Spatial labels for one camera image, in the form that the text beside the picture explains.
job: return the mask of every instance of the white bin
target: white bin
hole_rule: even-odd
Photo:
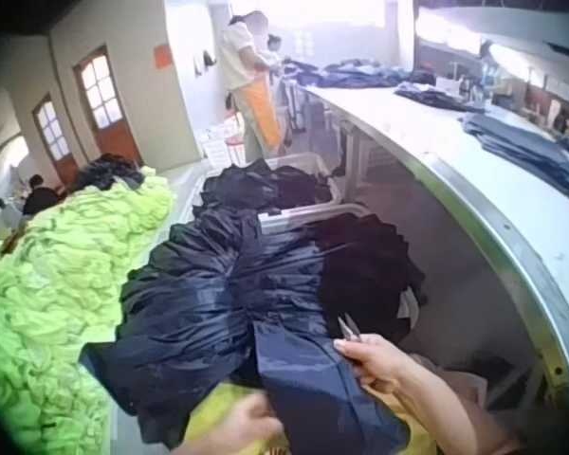
[[[266,160],[266,164],[272,170],[282,168],[283,166],[292,166],[311,175],[329,174],[328,169],[324,165],[324,161],[322,161],[322,158],[316,154],[299,154],[299,155],[283,156],[279,158],[270,158]],[[202,189],[205,185],[205,181],[207,180],[207,178],[216,177],[220,175],[222,171],[223,170],[221,169],[209,171],[198,179],[198,181],[193,187],[193,192],[190,198],[191,203],[188,204],[188,206],[183,210],[181,223],[189,223],[191,220],[193,220],[192,209],[193,206],[202,205],[202,198],[200,197],[200,193],[202,192]],[[285,220],[288,216],[290,216],[293,213],[306,212],[310,208],[320,209],[320,208],[328,208],[339,205],[341,202],[341,193],[338,187],[336,186],[335,182],[333,181],[333,178],[329,177],[328,185],[329,185],[329,190],[331,191],[331,200],[329,202],[325,202],[323,204],[316,204],[313,206],[297,207],[295,209],[285,209],[281,210],[279,214],[269,215],[267,213],[260,213],[259,220],[263,225],[267,220],[276,220],[276,221]]]

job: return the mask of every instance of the white shirt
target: white shirt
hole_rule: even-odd
[[[238,55],[240,49],[249,46],[255,50],[253,35],[244,22],[227,26],[221,32],[220,64],[224,74],[224,84],[228,90],[248,85],[257,77],[255,71],[245,68]]]

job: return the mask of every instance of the door window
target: door window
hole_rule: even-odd
[[[70,154],[69,146],[55,113],[55,106],[47,95],[34,110],[36,125],[43,137],[46,147],[55,161]]]
[[[104,55],[95,57],[82,70],[84,91],[93,118],[100,129],[122,119],[110,67]]]

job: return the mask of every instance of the seated person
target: seated person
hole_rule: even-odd
[[[45,180],[37,173],[29,179],[31,194],[23,205],[23,214],[35,216],[42,210],[49,209],[61,202],[61,198],[56,191],[51,188],[43,187]]]

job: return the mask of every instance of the hand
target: hand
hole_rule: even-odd
[[[361,335],[360,341],[336,339],[335,349],[355,361],[354,373],[363,386],[394,393],[414,360],[380,335]]]
[[[221,423],[206,437],[219,455],[238,453],[255,441],[266,440],[283,431],[274,417],[267,396],[254,393],[238,402]]]

